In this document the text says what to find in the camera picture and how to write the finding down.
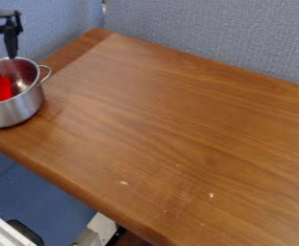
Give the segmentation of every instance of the metal pot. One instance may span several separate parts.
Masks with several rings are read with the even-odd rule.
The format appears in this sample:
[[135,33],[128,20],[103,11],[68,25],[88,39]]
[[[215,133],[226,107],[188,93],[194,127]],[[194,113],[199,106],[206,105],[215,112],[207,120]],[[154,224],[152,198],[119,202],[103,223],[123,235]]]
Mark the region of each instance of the metal pot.
[[[40,80],[40,68],[48,75]],[[13,97],[0,102],[0,128],[11,127],[27,120],[40,109],[44,101],[41,83],[51,69],[27,58],[0,59],[0,75],[12,80]]]

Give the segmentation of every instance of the blue floor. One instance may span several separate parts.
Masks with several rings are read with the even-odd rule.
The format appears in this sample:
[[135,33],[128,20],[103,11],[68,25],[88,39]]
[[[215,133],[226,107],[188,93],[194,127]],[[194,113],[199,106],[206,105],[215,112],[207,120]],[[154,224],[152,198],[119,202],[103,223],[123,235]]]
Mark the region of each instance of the blue floor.
[[0,154],[0,217],[19,220],[45,241],[69,246],[95,210]]

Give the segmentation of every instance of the wooden tabletop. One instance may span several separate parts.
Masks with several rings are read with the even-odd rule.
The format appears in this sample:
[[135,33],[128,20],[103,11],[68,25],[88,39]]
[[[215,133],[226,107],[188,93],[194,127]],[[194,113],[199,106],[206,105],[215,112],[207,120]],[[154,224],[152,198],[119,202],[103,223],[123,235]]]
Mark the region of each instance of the wooden tabletop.
[[299,246],[299,86],[92,30],[0,151],[154,245]]

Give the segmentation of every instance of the pot rim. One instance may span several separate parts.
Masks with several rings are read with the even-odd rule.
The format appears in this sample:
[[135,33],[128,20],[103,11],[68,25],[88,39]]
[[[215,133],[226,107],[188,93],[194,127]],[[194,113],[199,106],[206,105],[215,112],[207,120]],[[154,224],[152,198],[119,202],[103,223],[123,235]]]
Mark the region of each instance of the pot rim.
[[[4,61],[4,60],[9,60],[9,58],[8,58],[8,57],[0,58],[0,61]],[[32,60],[29,60],[29,59],[27,59],[27,58],[21,58],[21,57],[15,57],[15,60],[24,60],[24,61],[32,63],[32,65],[33,65],[35,68],[36,68],[36,72],[37,72],[37,74],[36,74],[36,79],[35,79],[33,83],[31,84],[31,86],[27,88],[27,90],[24,90],[19,95],[13,96],[13,97],[9,98],[8,100],[0,101],[0,104],[5,104],[5,103],[8,103],[8,102],[16,100],[17,97],[20,97],[20,96],[21,96],[21,95],[23,95],[23,94],[24,94],[33,86],[37,85],[37,81],[39,81],[39,78],[40,78],[40,67],[39,67],[39,64],[37,64],[37,63],[35,63]]]

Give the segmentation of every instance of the stainless steel pot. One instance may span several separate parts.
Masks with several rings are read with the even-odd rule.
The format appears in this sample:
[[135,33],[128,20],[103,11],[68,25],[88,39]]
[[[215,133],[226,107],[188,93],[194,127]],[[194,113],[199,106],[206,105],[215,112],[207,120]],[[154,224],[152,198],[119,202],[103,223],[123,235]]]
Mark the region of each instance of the stainless steel pot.
[[[40,80],[40,68],[48,75]],[[40,109],[44,101],[41,83],[51,69],[25,58],[0,59],[0,75],[12,80],[13,97],[0,102],[0,128],[11,127],[27,120]]]

